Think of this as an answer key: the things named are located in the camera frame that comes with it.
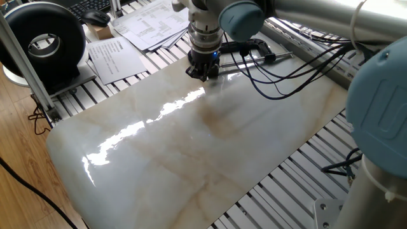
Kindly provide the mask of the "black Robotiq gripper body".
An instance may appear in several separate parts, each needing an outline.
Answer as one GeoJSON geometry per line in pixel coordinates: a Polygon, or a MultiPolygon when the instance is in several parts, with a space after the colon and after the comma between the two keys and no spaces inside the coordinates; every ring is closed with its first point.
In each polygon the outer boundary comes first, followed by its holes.
{"type": "Polygon", "coordinates": [[[210,52],[210,53],[199,53],[195,50],[191,50],[188,52],[188,61],[192,66],[196,68],[203,67],[203,66],[214,66],[215,64],[219,64],[219,51],[210,52]]]}

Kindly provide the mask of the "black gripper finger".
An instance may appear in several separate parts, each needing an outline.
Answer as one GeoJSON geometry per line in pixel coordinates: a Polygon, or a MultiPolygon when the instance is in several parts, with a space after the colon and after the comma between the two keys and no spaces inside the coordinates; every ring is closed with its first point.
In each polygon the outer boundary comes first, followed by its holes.
{"type": "Polygon", "coordinates": [[[215,64],[214,66],[208,68],[204,71],[203,78],[205,81],[216,80],[219,76],[219,66],[215,64]]]}
{"type": "Polygon", "coordinates": [[[202,73],[195,66],[189,66],[185,73],[191,78],[198,80],[202,79],[202,73]]]}

